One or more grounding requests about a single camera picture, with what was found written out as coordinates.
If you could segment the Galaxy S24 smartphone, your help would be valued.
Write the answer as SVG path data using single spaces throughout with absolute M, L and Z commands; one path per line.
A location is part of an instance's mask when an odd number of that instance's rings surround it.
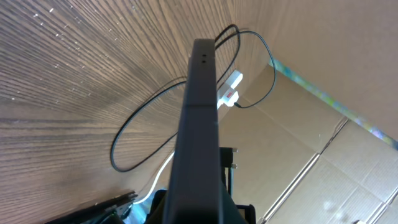
M 221 165 L 215 41 L 196 39 L 188 64 L 163 223 L 219 223 Z

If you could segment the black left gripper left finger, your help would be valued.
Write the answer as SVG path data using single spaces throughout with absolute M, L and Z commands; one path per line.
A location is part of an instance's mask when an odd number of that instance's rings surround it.
M 167 190 L 156 191 L 152 200 L 150 212 L 146 217 L 146 224 L 162 224 L 166 197 Z

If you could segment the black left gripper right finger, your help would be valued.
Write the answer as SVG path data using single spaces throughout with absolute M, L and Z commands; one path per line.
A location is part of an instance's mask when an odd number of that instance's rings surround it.
M 237 151 L 233 147 L 221 147 L 221 181 L 225 187 L 222 193 L 223 223 L 225 224 L 256 224 L 256 210 L 253 205 L 236 205 L 233 196 L 233 155 Z

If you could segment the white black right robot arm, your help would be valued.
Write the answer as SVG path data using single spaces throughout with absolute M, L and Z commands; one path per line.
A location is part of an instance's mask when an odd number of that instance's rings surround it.
M 137 197 L 135 191 L 97 203 L 45 224 L 123 223 Z

